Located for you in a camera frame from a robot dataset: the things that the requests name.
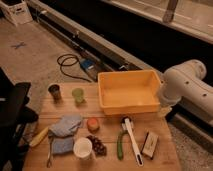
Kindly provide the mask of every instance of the black chair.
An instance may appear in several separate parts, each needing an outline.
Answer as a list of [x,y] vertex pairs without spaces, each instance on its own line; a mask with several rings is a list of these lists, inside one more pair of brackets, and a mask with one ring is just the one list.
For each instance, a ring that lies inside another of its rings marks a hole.
[[38,115],[25,105],[31,84],[15,85],[0,68],[0,170],[7,161],[12,170],[22,170],[24,156],[29,145],[18,146],[27,123],[38,120]]

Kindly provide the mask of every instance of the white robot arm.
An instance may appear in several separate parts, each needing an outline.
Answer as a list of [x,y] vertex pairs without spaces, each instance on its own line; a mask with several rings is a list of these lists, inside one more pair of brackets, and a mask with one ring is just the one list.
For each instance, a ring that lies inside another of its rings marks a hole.
[[205,76],[206,67],[199,60],[189,60],[167,69],[158,92],[161,105],[173,106],[185,97],[212,115],[213,87],[202,81]]

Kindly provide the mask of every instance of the gray floor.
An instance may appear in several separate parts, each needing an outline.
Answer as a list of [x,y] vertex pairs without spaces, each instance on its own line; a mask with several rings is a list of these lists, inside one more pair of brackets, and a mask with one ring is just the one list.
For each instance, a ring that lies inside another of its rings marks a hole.
[[[21,42],[24,42],[25,46],[18,49],[12,47]],[[14,83],[19,81],[32,83],[29,106],[38,113],[49,84],[78,81],[60,73],[56,60],[64,53],[75,52],[39,24],[31,22],[14,27],[5,19],[0,19],[0,66]],[[86,77],[77,65],[69,68],[67,72]],[[184,126],[178,118],[169,123],[169,128],[182,170],[213,170],[213,156],[208,152],[213,149],[212,142],[205,145],[207,148],[202,148],[199,144],[205,144],[206,141],[197,138],[193,131],[189,133],[191,129]]]

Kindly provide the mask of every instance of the blue cloth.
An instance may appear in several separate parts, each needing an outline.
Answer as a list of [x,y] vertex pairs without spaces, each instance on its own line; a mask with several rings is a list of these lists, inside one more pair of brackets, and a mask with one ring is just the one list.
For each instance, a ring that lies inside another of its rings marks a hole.
[[82,124],[81,115],[65,115],[59,122],[49,127],[49,130],[57,137],[71,136],[76,133]]
[[61,120],[49,127],[49,137],[53,137],[50,144],[52,154],[64,154],[73,150],[73,135],[82,125],[81,115],[65,115]]
[[52,142],[52,154],[64,154],[73,150],[74,139],[68,138],[54,138]]

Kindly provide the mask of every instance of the small box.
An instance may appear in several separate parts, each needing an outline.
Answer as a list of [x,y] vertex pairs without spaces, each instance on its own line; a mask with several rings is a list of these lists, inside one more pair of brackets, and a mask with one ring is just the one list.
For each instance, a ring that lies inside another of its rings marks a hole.
[[99,73],[100,106],[106,115],[158,112],[160,84],[154,70]]
[[13,23],[15,26],[33,20],[30,11],[27,7],[27,4],[24,1],[9,6],[0,0],[0,7],[2,9],[5,18],[9,20],[11,23]]

